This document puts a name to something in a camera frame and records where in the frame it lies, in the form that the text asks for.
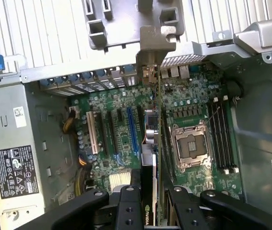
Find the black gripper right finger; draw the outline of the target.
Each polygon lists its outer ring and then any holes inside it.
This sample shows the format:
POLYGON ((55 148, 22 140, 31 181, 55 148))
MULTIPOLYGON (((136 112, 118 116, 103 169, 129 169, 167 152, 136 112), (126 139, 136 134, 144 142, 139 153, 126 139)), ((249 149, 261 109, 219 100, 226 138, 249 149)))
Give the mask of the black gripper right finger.
POLYGON ((182 186, 168 190, 170 218, 182 230, 272 230, 272 215, 217 190, 198 198, 182 186))

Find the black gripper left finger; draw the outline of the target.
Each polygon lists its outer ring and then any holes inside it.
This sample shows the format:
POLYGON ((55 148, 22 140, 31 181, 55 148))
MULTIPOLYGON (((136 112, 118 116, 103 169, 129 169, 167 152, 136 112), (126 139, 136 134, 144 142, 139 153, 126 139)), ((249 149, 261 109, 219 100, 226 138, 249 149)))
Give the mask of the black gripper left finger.
POLYGON ((142 229, 140 170, 131 182, 111 194, 91 189, 54 210, 20 226, 21 230, 140 230, 142 229))

